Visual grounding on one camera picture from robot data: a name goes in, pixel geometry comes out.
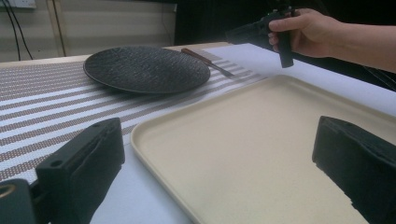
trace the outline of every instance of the striped tablecloth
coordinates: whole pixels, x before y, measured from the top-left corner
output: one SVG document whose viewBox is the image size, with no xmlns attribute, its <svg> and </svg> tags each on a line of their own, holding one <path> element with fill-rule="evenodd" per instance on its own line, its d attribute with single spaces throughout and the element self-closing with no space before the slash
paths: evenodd
<svg viewBox="0 0 396 224">
<path fill-rule="evenodd" d="M 139 122 L 263 79 L 203 50 L 214 64 L 205 85 L 173 95 L 113 91 L 88 78 L 84 62 L 26 65 L 0 69 L 0 181 L 36 180 L 35 167 L 85 128 L 103 119 L 121 120 L 124 144 Z"/>
</svg>

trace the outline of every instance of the white table surface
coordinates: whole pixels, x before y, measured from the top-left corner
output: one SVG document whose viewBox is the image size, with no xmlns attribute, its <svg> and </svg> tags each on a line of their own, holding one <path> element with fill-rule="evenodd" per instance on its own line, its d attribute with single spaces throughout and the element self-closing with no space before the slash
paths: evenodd
<svg viewBox="0 0 396 224">
<path fill-rule="evenodd" d="M 249 44 L 211 48 L 206 51 L 265 77 L 276 75 L 297 77 L 396 117 L 396 92 L 307 63 L 295 61 L 293 67 L 282 69 L 277 54 Z M 87 56 L 64 60 L 66 60 L 65 62 L 67 60 L 82 61 L 85 58 Z M 41 60 L 38 63 L 53 63 L 55 61 L 56 63 L 61 62 L 62 58 Z M 0 67 L 15 65 L 21 64 L 0 63 Z M 131 144 L 124 147 L 126 162 L 122 165 L 122 169 L 105 200 L 93 216 L 92 223 L 191 223 L 185 213 L 136 157 Z"/>
</svg>

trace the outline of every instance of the black plate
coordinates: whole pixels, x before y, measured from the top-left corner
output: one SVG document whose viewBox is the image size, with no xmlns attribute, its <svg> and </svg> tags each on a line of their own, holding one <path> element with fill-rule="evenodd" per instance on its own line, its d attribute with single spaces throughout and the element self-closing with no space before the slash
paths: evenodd
<svg viewBox="0 0 396 224">
<path fill-rule="evenodd" d="M 154 47 L 107 49 L 84 63 L 88 77 L 109 87 L 139 93 L 175 93 L 210 78 L 209 68 L 190 55 Z"/>
</svg>

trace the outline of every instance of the hand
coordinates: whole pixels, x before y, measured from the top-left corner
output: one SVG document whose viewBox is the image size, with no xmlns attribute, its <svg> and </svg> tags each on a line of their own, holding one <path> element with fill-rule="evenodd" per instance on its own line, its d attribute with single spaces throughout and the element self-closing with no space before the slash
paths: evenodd
<svg viewBox="0 0 396 224">
<path fill-rule="evenodd" d="M 343 23 L 312 9 L 297 9 L 296 17 L 271 21 L 269 42 L 278 51 L 277 32 L 290 31 L 291 50 L 310 57 L 328 57 L 332 50 L 334 29 Z"/>
</svg>

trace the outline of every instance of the finger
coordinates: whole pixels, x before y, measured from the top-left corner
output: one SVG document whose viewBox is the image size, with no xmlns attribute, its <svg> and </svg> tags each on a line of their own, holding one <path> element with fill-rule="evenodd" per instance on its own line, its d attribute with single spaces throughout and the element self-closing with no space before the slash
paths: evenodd
<svg viewBox="0 0 396 224">
<path fill-rule="evenodd" d="M 301 15 L 307 14 L 307 13 L 320 14 L 319 12 L 317 12 L 311 8 L 298 8 L 298 9 L 294 10 L 294 15 L 296 15 L 296 16 L 301 16 Z"/>
<path fill-rule="evenodd" d="M 273 50 L 274 50 L 275 52 L 279 52 L 278 46 L 277 46 L 277 45 L 273 45 Z"/>
<path fill-rule="evenodd" d="M 270 45 L 277 45 L 279 43 L 279 38 L 276 35 L 272 35 L 269 39 L 268 42 Z"/>
<path fill-rule="evenodd" d="M 305 16 L 291 17 L 283 20 L 271 21 L 269 23 L 270 30 L 274 32 L 283 32 L 288 30 L 302 29 L 306 26 L 307 20 Z"/>
</svg>

